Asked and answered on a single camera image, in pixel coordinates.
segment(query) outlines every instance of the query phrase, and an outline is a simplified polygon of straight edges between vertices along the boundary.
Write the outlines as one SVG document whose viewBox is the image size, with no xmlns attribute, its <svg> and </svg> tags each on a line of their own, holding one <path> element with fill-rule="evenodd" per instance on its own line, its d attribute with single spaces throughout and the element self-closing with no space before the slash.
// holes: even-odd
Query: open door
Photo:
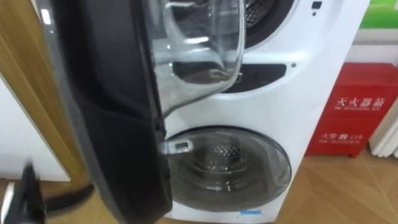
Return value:
<svg viewBox="0 0 398 224">
<path fill-rule="evenodd" d="M 164 116 L 234 83 L 243 0 L 38 5 L 91 180 L 121 223 L 154 223 L 172 208 Z"/>
</svg>

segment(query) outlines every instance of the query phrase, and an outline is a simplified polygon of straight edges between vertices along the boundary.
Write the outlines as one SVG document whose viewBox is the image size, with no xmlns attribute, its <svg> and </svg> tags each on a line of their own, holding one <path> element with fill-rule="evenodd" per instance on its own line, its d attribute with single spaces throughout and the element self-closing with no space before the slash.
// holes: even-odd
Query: wooden floor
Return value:
<svg viewBox="0 0 398 224">
<path fill-rule="evenodd" d="M 46 194 L 59 186 L 45 184 Z M 117 223 L 94 195 L 80 209 L 50 219 L 50 224 Z M 161 219 L 157 224 L 183 224 Z M 277 224 L 398 223 L 398 159 L 378 159 L 364 151 L 357 159 L 305 158 L 293 182 Z"/>
</svg>

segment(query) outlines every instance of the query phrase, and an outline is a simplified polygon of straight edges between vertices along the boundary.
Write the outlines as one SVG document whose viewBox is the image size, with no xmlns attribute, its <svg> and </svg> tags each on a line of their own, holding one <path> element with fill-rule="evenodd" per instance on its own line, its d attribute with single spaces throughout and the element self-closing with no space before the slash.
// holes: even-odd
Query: glass door window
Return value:
<svg viewBox="0 0 398 224">
<path fill-rule="evenodd" d="M 288 186 L 286 153 L 267 136 L 241 128 L 212 126 L 185 131 L 193 152 L 169 157 L 173 200 L 215 212 L 264 205 Z"/>
</svg>

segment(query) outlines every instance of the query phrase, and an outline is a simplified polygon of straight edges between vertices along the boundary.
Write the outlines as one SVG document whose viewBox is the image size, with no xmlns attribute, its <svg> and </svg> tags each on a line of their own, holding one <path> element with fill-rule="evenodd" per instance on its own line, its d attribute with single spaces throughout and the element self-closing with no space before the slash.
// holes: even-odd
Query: green sign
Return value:
<svg viewBox="0 0 398 224">
<path fill-rule="evenodd" d="M 361 29 L 398 29 L 398 0 L 371 0 Z"/>
</svg>

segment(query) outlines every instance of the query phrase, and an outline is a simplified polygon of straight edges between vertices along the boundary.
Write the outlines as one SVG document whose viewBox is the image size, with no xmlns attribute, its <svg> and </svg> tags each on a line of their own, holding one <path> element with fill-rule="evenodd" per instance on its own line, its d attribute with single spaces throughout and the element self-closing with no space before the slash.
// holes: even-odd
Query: button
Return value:
<svg viewBox="0 0 398 224">
<path fill-rule="evenodd" d="M 322 6 L 322 2 L 321 1 L 312 2 L 312 9 L 320 9 L 321 6 Z"/>
</svg>

